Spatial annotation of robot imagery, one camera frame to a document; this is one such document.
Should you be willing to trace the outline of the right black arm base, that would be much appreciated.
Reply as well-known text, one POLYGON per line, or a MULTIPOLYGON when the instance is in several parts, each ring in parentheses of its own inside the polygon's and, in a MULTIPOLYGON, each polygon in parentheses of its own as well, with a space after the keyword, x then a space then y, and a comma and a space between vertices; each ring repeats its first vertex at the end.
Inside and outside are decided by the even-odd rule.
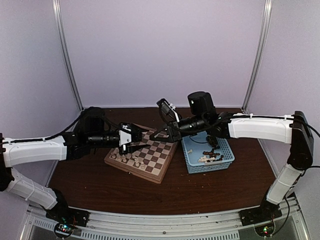
POLYGON ((272 221, 282 216, 279 204, 267 201, 265 195, 259 206, 239 211, 242 226, 256 225, 262 222, 272 221))

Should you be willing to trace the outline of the white queen chess piece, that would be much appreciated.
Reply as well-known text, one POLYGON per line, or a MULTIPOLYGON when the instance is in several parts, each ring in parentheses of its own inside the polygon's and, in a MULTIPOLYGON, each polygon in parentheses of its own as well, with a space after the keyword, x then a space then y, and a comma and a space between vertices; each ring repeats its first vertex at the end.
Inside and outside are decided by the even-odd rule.
POLYGON ((139 162, 139 159, 137 157, 134 159, 134 164, 135 164, 135 166, 137 168, 140 166, 140 162, 139 162))

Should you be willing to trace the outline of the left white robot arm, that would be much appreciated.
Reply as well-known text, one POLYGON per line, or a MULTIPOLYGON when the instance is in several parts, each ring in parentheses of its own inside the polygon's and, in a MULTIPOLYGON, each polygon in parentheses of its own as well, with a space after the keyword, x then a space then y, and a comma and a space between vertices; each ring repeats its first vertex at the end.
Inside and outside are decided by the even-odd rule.
POLYGON ((0 139, 0 189, 51 210, 61 222, 72 218, 62 193, 24 176, 25 165, 78 160, 92 149, 116 148, 120 154, 134 153, 146 129, 134 123, 114 123, 99 107, 89 107, 64 130, 51 136, 0 139))

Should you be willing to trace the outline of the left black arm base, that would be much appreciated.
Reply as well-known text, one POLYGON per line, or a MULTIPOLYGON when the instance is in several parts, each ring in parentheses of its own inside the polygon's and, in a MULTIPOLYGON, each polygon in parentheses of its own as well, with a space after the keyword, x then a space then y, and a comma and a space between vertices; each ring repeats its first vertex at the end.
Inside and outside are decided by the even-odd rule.
POLYGON ((52 209, 44 209, 46 211, 46 217, 60 224, 86 227, 90 213, 86 210, 69 207, 62 192, 54 188, 52 190, 56 195, 57 203, 52 209))

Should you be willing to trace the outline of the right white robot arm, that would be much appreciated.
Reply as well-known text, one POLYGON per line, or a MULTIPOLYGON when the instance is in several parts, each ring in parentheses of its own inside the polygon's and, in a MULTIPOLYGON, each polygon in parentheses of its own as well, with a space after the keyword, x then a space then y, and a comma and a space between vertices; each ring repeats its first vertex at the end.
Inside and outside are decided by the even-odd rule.
POLYGON ((166 136, 154 133, 151 140, 174 143, 201 132, 221 139, 257 139, 276 174, 276 180, 266 192, 266 202, 256 210, 259 220, 268 220, 276 212, 275 205, 313 165, 316 130, 308 124, 302 111, 285 115, 218 113, 208 92, 193 92, 187 99, 192 114, 187 118, 182 118, 166 99, 157 102, 164 122, 159 131, 166 136))

